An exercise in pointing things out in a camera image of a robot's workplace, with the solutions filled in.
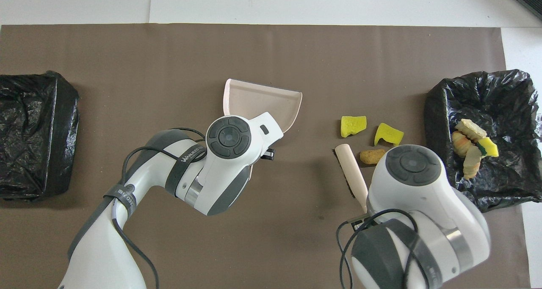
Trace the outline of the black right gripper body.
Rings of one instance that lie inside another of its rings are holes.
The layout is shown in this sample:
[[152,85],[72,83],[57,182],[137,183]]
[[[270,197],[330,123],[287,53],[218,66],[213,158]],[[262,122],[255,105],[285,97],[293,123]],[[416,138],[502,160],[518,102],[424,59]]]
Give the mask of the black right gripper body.
[[351,229],[353,232],[355,232],[358,228],[360,228],[368,219],[370,219],[370,214],[365,213],[359,216],[355,216],[352,218],[349,218],[347,220],[347,223],[351,226]]

